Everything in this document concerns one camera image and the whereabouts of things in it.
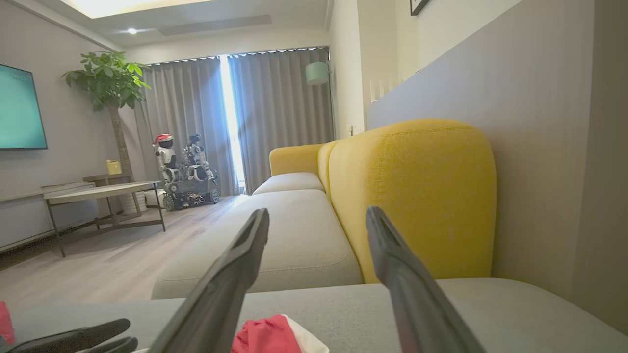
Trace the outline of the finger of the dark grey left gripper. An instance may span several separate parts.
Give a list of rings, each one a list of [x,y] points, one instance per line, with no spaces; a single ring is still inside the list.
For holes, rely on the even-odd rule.
[[[54,335],[1,347],[2,353],[74,353],[81,342],[89,339],[108,340],[130,328],[128,319],[117,319],[92,327],[81,327]]]
[[[125,336],[121,339],[89,339],[81,342],[75,353],[132,353],[137,348],[137,338]]]

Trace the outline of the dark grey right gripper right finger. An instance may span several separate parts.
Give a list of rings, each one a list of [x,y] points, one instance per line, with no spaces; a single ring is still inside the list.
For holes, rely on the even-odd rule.
[[[483,353],[471,328],[378,206],[367,210],[375,274],[390,291],[404,353]]]

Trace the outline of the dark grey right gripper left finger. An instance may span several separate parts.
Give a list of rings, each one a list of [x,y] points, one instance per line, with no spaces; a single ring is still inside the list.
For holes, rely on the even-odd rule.
[[[152,353],[228,353],[247,291],[260,272],[269,214],[254,210],[151,344]]]

